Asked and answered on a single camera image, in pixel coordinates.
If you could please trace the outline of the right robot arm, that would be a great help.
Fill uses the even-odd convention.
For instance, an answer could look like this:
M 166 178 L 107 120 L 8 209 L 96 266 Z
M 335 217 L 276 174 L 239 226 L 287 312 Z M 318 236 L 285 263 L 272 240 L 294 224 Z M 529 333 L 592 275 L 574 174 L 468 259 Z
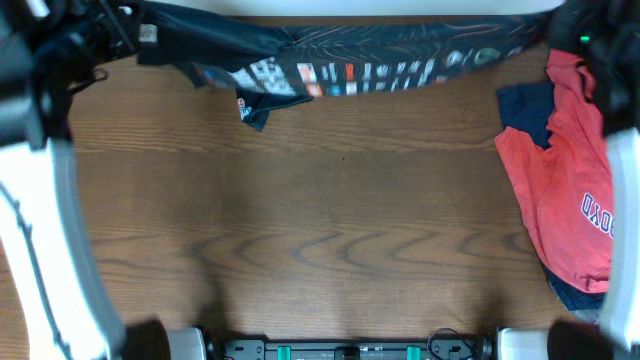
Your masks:
M 614 234 L 597 326 L 558 322 L 551 358 L 639 356 L 639 4 L 571 0 L 553 14 L 549 45 L 582 57 L 596 80 L 592 101 L 603 116 L 614 192 Z

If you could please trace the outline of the black orange-patterned jersey shirt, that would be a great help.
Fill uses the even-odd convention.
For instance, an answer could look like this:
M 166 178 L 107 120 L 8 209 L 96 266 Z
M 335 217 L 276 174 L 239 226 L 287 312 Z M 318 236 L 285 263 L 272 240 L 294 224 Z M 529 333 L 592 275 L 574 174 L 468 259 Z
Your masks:
M 197 88 L 233 89 L 241 120 L 323 96 L 399 92 L 502 62 L 539 41 L 547 13 L 402 25 L 263 27 L 159 2 L 124 6 L 125 45 Z

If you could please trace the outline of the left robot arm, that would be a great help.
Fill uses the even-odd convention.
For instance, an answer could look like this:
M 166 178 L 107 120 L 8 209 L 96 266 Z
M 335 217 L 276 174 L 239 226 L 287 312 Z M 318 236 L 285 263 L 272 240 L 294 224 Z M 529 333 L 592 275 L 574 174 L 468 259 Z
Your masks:
M 100 279 L 68 115 L 139 46 L 139 1 L 1 5 L 1 241 L 33 359 L 118 359 L 125 326 Z

